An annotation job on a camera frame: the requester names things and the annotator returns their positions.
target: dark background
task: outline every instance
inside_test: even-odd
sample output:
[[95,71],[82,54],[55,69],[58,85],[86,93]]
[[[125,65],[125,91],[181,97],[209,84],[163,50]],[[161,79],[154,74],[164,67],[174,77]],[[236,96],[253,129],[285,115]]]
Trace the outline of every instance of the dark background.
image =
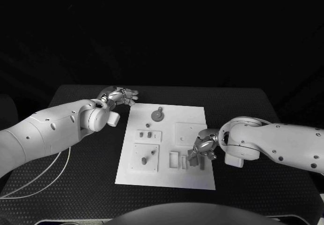
[[232,4],[1,6],[0,92],[19,120],[62,84],[251,87],[282,122],[324,128],[321,6]]

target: black mesh surface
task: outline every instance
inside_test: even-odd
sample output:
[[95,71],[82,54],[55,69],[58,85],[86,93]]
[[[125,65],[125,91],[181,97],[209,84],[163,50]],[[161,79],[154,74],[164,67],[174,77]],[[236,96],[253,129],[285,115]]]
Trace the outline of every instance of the black mesh surface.
[[[63,85],[49,106],[97,98],[107,86]],[[252,116],[279,122],[265,93],[259,89],[131,87],[140,91],[138,103],[203,106],[209,128],[219,128],[233,117]],[[245,161],[243,168],[225,164],[216,150],[213,161],[216,191],[167,187],[117,185],[115,176],[127,128],[130,107],[114,110],[121,119],[117,127],[72,146],[71,160],[55,184],[39,194],[17,200],[0,200],[0,223],[35,224],[43,219],[107,219],[151,205],[173,202],[217,203],[265,216],[298,215],[315,224],[324,204],[308,172],[274,163],[264,155]],[[56,178],[68,157],[65,151],[45,176],[13,196],[27,195]],[[3,194],[26,184],[49,166],[55,156],[19,167]]]

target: white cable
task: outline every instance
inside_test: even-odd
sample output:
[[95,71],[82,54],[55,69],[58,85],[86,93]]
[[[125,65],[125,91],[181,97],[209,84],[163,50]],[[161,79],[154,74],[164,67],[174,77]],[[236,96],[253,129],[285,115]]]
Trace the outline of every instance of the white cable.
[[258,118],[255,118],[259,122],[264,122],[264,123],[268,123],[268,124],[272,124],[269,121],[266,121],[266,120],[262,120],[262,119],[258,119]]
[[39,179],[39,177],[43,175],[43,173],[49,170],[49,168],[52,167],[53,163],[56,162],[56,159],[58,159],[59,155],[56,156],[56,158],[55,158],[53,162],[50,163],[49,167],[46,168],[46,170],[39,174],[39,176],[37,176],[37,177],[36,177],[26,185],[23,185],[17,190],[14,190],[14,191],[12,191],[10,193],[7,193],[6,195],[3,195],[3,196],[0,197],[0,199],[19,199],[19,198],[30,197],[32,195],[40,193],[40,192],[42,192],[42,191],[43,191],[43,190],[45,190],[45,189],[56,182],[56,180],[59,179],[61,174],[62,174],[63,171],[65,171],[65,168],[66,168],[66,165],[68,165],[68,162],[69,162],[69,155],[68,155],[65,167],[63,167],[63,169],[62,169],[62,171],[61,171],[58,177],[55,178],[55,180],[52,181],[52,183],[50,183],[42,190],[39,190],[37,192],[35,192],[35,193],[30,194],[30,195],[22,196],[22,197],[9,197],[9,198],[6,197],[6,196],[12,195],[13,193],[16,193],[19,190],[22,190],[27,185],[30,185],[30,184]]

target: table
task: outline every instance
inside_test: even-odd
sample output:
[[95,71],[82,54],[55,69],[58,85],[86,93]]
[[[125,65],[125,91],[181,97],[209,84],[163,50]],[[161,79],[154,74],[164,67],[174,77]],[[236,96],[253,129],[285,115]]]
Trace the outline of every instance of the table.
[[[108,85],[63,85],[50,105],[97,98]],[[125,86],[140,91],[140,103],[205,107],[209,128],[219,128],[236,116],[279,122],[261,89]],[[245,161],[243,168],[225,164],[225,153],[216,150],[213,161],[216,191],[169,187],[117,185],[115,176],[128,121],[130,107],[114,110],[121,119],[117,127],[105,126],[72,146],[65,172],[53,185],[25,199],[0,200],[0,223],[35,224],[43,219],[108,219],[151,205],[174,202],[217,203],[265,216],[297,215],[317,224],[324,211],[308,172],[274,163],[264,155]],[[56,178],[66,161],[63,151],[43,177],[13,196],[36,192]],[[3,194],[27,183],[49,166],[55,156],[19,167]]]

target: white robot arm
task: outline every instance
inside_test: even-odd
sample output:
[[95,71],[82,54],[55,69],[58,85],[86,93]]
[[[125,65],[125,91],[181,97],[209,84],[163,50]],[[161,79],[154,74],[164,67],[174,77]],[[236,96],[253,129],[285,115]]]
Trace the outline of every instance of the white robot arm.
[[137,90],[108,87],[97,99],[79,100],[36,112],[19,124],[0,131],[0,177],[29,161],[56,154],[85,136],[115,127],[120,104],[133,106]]
[[324,173],[324,130],[281,123],[264,126],[262,122],[236,117],[219,130],[200,131],[189,160],[197,154],[213,160],[219,145],[228,165],[243,167],[243,160],[256,160],[262,152],[277,163]]

